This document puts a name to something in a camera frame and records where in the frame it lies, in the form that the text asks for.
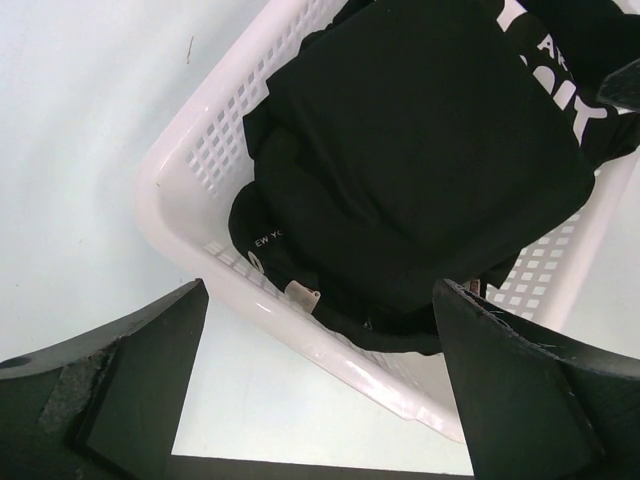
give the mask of white table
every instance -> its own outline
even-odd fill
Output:
[[[190,280],[138,234],[133,177],[265,2],[0,3],[0,361]],[[568,327],[636,356],[639,206],[636,171]],[[394,417],[215,300],[175,452],[471,472],[465,447]]]

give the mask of laundry basket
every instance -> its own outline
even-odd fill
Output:
[[[345,0],[271,0],[167,127],[143,161],[136,216],[160,252],[202,277],[212,297],[380,405],[463,442],[441,355],[365,352],[291,304],[231,245],[227,219],[252,179],[242,116],[267,95],[265,80],[325,27]],[[635,161],[599,173],[589,204],[523,250],[490,300],[561,329]]]

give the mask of scratch on table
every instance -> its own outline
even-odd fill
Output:
[[[191,63],[191,49],[193,48],[193,37],[191,37],[191,42],[189,42],[189,51],[187,52],[187,65]]]

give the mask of white plastic basket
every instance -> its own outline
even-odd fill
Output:
[[[231,245],[231,204],[252,179],[242,116],[265,96],[265,80],[302,39],[326,26],[345,0],[271,0],[145,157],[136,216],[160,252],[206,280],[215,297],[281,342],[407,420],[464,436],[442,356],[362,351],[286,299]],[[602,169],[589,204],[522,252],[490,300],[559,330],[635,165]]]

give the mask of graphic print on shirt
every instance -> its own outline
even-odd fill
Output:
[[[620,111],[599,103],[595,92],[578,89],[546,27],[517,0],[484,0],[522,61],[569,120],[585,155],[597,164],[608,158],[603,145],[616,135]]]

